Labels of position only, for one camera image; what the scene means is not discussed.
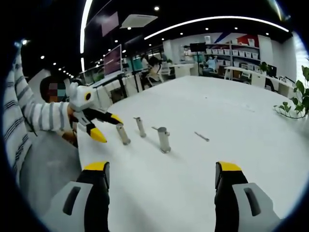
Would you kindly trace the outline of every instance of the yellow tip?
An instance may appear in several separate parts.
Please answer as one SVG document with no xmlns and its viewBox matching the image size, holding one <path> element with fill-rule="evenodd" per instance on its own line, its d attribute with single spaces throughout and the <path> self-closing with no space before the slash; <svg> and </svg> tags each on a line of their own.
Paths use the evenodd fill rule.
<svg viewBox="0 0 309 232">
<path fill-rule="evenodd" d="M 84 170 L 103 171 L 107 161 L 94 162 L 84 167 Z"/>
<path fill-rule="evenodd" d="M 228 163 L 224 161 L 219 161 L 222 171 L 241 171 L 241 168 L 233 163 Z"/>
<path fill-rule="evenodd" d="M 113 115 L 113 114 L 112 114 L 111 118 L 116 119 L 118 122 L 120 122 L 121 124 L 123 124 L 122 120 L 121 120 L 117 115 Z"/>
<path fill-rule="evenodd" d="M 107 140 L 98 128 L 93 128 L 90 131 L 90 137 L 98 142 L 106 143 Z"/>
</svg>

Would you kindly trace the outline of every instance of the television screen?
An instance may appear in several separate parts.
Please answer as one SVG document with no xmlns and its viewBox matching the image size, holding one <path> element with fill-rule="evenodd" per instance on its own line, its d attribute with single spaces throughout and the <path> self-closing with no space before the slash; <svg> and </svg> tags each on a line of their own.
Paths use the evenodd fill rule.
<svg viewBox="0 0 309 232">
<path fill-rule="evenodd" d="M 114 48 L 104 58 L 104 75 L 107 76 L 111 73 L 121 71 L 121 45 Z"/>
<path fill-rule="evenodd" d="M 110 31 L 119 25 L 118 12 L 115 12 L 111 16 L 103 15 L 98 17 L 97 20 L 101 24 L 102 37 L 107 35 Z"/>
</svg>

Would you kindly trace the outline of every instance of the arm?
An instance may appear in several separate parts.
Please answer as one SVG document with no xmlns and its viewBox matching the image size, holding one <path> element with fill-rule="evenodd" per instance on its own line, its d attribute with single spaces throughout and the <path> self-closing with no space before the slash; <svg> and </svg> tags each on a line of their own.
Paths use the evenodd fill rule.
<svg viewBox="0 0 309 232">
<path fill-rule="evenodd" d="M 23 75 L 20 52 L 16 57 L 14 78 L 18 104 L 24 117 L 36 131 L 71 130 L 69 115 L 72 114 L 72 110 L 68 102 L 35 102 L 33 92 Z"/>
</svg>

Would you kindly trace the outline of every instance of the computer monitor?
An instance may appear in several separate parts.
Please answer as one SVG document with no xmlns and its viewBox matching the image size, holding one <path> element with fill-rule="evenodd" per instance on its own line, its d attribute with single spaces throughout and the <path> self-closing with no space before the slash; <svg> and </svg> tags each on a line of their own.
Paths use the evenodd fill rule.
<svg viewBox="0 0 309 232">
<path fill-rule="evenodd" d="M 272 65 L 268 65 L 268 71 L 267 75 L 271 77 L 276 77 L 277 76 L 277 68 Z"/>
<path fill-rule="evenodd" d="M 122 73 L 121 45 L 114 48 L 104 57 L 104 78 Z"/>
</svg>

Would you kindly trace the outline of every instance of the metal rod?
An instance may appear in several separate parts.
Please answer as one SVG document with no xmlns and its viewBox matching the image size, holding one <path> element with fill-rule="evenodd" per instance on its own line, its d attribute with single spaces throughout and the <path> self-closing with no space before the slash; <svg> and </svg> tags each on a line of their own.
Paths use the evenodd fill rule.
<svg viewBox="0 0 309 232">
<path fill-rule="evenodd" d="M 121 140 L 122 140 L 122 143 L 124 145 L 128 145 L 130 144 L 131 140 L 128 138 L 127 134 L 126 134 L 126 131 L 125 131 L 125 128 L 124 128 L 124 125 L 122 125 L 121 123 L 117 124 L 116 125 L 116 128 L 117 128 L 117 131 L 121 137 Z"/>
<path fill-rule="evenodd" d="M 197 133 L 196 131 L 194 132 L 196 135 L 198 135 L 199 137 L 201 137 L 202 139 L 206 140 L 207 142 L 209 142 L 209 138 L 204 137 L 203 135 Z"/>
<path fill-rule="evenodd" d="M 152 127 L 152 128 L 158 131 L 159 141 L 160 141 L 160 150 L 163 153 L 170 152 L 171 148 L 169 146 L 169 132 L 167 132 L 166 127 L 160 127 L 158 129 L 155 127 Z"/>
<path fill-rule="evenodd" d="M 135 117 L 134 119 L 136 120 L 137 126 L 139 127 L 140 136 L 142 138 L 145 138 L 146 137 L 146 133 L 145 133 L 144 126 L 143 126 L 141 118 L 140 117 Z"/>
</svg>

